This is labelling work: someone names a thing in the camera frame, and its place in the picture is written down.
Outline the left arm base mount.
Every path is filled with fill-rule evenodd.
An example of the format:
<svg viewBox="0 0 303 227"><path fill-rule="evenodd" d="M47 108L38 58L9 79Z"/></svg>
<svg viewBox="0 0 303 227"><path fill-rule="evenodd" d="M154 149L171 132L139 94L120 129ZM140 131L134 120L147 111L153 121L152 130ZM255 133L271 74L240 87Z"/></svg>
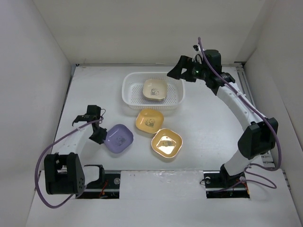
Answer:
<svg viewBox="0 0 303 227"><path fill-rule="evenodd" d="M120 173L106 173L104 180L90 182L79 199L119 199Z"/></svg>

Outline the cream plate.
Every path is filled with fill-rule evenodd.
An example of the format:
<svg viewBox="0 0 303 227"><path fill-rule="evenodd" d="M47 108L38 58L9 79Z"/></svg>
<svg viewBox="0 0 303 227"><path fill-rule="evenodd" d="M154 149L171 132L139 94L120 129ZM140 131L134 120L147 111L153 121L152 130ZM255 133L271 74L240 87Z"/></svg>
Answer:
<svg viewBox="0 0 303 227"><path fill-rule="evenodd" d="M162 101L167 97L168 84L162 79L148 79L143 84L143 96L147 100Z"/></svg>

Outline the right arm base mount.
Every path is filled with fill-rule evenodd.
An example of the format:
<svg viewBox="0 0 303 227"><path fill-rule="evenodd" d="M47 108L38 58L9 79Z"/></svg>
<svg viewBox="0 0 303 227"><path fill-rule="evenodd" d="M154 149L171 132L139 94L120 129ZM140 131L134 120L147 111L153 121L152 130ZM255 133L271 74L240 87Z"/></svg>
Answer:
<svg viewBox="0 0 303 227"><path fill-rule="evenodd" d="M224 182L219 171L204 171L204 178L200 184L205 187L207 199L249 199L249 190L246 183L240 183L245 174L236 175L235 178Z"/></svg>

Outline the purple plate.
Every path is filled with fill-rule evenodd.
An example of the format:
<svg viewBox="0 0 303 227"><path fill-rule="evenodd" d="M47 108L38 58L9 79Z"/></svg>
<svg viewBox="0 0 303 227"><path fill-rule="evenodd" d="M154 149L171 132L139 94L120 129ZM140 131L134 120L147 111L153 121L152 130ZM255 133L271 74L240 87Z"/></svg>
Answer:
<svg viewBox="0 0 303 227"><path fill-rule="evenodd" d="M114 154L122 153L133 142L133 133L123 124L113 126L104 140L105 146Z"/></svg>

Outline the white perforated plastic basket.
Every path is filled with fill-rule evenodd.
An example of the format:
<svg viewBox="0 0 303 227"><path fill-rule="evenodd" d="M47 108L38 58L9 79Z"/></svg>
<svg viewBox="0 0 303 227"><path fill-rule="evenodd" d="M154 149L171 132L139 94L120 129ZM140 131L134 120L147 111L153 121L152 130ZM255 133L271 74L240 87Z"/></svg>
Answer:
<svg viewBox="0 0 303 227"><path fill-rule="evenodd" d="M148 79L162 79L167 85L167 96L162 101L148 100L143 95L143 85ZM166 72L133 72L128 74L122 84L122 99L132 109L173 110L185 99L185 83L167 77Z"/></svg>

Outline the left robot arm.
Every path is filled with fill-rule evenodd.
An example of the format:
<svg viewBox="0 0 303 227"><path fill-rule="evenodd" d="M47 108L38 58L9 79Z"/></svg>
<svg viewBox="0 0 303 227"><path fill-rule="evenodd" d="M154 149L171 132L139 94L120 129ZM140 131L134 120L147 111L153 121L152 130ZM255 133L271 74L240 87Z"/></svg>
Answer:
<svg viewBox="0 0 303 227"><path fill-rule="evenodd" d="M88 140L99 145L104 143L107 130L100 127L104 111L97 105L88 105L83 115L78 115L72 124L75 132L63 139L63 144L54 154L44 158L45 187L48 194L76 194L85 191L86 186L104 185L105 170L101 164L84 164L80 155Z"/></svg>

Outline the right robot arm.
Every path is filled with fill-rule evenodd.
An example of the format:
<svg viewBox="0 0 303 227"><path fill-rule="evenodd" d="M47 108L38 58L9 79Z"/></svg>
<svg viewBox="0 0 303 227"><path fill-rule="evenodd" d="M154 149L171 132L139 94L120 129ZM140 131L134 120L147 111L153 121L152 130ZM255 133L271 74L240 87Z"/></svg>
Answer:
<svg viewBox="0 0 303 227"><path fill-rule="evenodd" d="M227 188L242 177L255 157L278 144L278 122L257 111L240 91L232 75L222 71L221 55L217 50L201 50L197 45L193 48L194 57L182 55L167 76L187 82L204 81L206 87L229 107L239 121L243 134L238 140L238 149L219 172L221 187Z"/></svg>

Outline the yellow plate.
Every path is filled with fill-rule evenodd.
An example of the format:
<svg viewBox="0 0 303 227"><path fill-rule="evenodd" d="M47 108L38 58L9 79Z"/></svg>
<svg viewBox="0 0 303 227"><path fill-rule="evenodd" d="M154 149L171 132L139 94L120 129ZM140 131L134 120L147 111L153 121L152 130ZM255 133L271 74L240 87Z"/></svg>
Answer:
<svg viewBox="0 0 303 227"><path fill-rule="evenodd" d="M151 140L152 149L164 158L174 158L183 145L181 136L170 129L160 129Z"/></svg>
<svg viewBox="0 0 303 227"><path fill-rule="evenodd" d="M164 116L161 112L147 108L139 112L135 126L143 132L154 134L161 129L163 122Z"/></svg>

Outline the right aluminium rail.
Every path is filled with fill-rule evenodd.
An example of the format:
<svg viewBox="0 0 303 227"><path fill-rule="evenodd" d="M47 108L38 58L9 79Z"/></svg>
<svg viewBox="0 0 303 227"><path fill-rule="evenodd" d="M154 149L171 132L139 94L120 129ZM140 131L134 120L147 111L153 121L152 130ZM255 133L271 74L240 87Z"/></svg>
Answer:
<svg viewBox="0 0 303 227"><path fill-rule="evenodd" d="M236 62L234 66L238 74L238 81L242 92L246 95L246 98L252 103L252 105L255 106L255 102L249 87L243 64L241 62Z"/></svg>

